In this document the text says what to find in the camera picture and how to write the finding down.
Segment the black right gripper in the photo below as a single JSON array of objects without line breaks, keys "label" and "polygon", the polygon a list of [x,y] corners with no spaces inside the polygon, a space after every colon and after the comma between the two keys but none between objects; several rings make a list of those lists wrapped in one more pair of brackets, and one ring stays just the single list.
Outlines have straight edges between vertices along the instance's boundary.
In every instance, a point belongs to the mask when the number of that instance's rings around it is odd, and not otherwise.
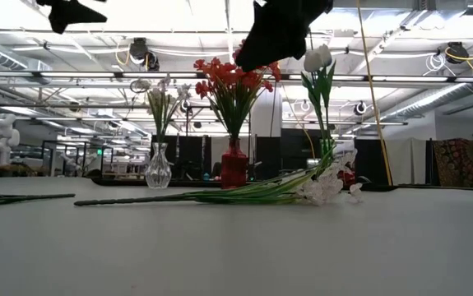
[{"label": "black right gripper", "polygon": [[245,72],[306,53],[309,25],[333,8],[333,0],[253,2],[254,22],[235,63]]}]

